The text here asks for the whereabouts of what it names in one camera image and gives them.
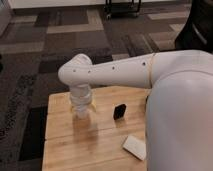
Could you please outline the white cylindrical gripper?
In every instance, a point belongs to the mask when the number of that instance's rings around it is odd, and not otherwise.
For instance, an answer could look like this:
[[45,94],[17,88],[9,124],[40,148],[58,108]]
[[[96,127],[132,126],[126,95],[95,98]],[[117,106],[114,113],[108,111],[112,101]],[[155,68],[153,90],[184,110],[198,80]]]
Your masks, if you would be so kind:
[[[70,100],[75,106],[84,106],[92,102],[92,91],[89,84],[82,84],[69,88]],[[75,106],[70,106],[70,111],[75,112]],[[91,103],[92,110],[96,111],[95,102]]]

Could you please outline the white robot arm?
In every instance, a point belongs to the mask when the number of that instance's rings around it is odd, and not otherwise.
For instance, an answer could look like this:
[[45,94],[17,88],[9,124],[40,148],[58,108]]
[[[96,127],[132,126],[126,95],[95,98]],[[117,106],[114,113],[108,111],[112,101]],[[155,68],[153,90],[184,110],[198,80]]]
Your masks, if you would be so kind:
[[91,84],[148,88],[148,171],[213,171],[213,54],[151,53],[93,64],[78,54],[58,70],[71,100],[91,101]]

